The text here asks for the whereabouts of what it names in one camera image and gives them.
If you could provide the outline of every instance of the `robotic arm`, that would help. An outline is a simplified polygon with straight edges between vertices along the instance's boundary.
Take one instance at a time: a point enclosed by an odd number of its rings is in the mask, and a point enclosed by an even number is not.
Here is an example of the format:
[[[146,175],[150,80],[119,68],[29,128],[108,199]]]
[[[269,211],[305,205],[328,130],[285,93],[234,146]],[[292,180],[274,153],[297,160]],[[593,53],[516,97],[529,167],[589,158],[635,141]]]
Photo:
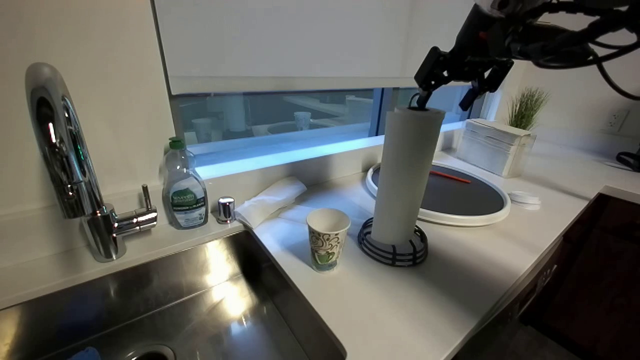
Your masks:
[[[594,17],[578,31],[539,23],[545,13],[582,13]],[[626,29],[636,35],[629,45],[605,44],[605,34]],[[451,81],[471,83],[460,102],[467,111],[486,92],[498,90],[513,60],[531,61],[544,69],[575,69],[596,65],[615,91],[640,101],[622,90],[603,67],[605,61],[640,48],[640,0],[476,0],[449,52],[434,46],[416,72],[420,88],[418,109],[426,107],[433,91]],[[590,45],[614,50],[599,56]]]

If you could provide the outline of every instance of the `kitchen faucet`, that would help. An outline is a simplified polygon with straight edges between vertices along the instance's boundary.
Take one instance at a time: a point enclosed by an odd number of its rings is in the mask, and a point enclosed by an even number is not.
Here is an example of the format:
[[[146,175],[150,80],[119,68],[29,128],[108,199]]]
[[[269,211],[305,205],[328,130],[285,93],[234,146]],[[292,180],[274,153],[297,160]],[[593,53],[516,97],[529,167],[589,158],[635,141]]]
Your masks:
[[[106,263],[127,251],[123,236],[156,226],[157,209],[142,185],[145,207],[117,214],[102,200],[76,108],[62,75],[33,63],[25,75],[27,104],[40,154],[64,218],[82,218],[93,257]]]

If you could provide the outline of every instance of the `electrical outlet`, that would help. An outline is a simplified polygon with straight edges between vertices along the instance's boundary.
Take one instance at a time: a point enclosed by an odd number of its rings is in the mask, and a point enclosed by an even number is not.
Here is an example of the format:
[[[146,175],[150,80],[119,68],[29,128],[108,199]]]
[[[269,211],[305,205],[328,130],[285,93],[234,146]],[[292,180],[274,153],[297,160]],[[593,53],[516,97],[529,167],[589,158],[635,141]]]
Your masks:
[[[627,118],[627,115],[629,115],[629,111],[627,109],[616,110],[614,113],[609,115],[607,120],[602,124],[600,130],[605,133],[617,133],[620,131],[622,123]]]

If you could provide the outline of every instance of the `dish soap bottle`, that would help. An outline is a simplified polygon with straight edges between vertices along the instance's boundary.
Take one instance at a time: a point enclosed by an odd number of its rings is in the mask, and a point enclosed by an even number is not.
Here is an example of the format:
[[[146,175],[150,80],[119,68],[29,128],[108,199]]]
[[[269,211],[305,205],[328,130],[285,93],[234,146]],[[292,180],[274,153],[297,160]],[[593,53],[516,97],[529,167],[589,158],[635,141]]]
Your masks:
[[[184,140],[169,138],[164,155],[163,203],[169,223],[176,229],[192,229],[207,223],[209,201],[204,182],[192,167],[193,154]]]

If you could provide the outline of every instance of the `blue cloth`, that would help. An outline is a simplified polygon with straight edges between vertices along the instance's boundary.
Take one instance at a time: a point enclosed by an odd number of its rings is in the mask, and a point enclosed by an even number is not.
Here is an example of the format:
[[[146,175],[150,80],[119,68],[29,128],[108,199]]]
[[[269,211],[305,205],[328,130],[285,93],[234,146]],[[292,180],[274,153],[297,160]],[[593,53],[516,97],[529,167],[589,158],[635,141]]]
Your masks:
[[[88,347],[72,356],[69,360],[100,360],[100,354],[95,348]]]

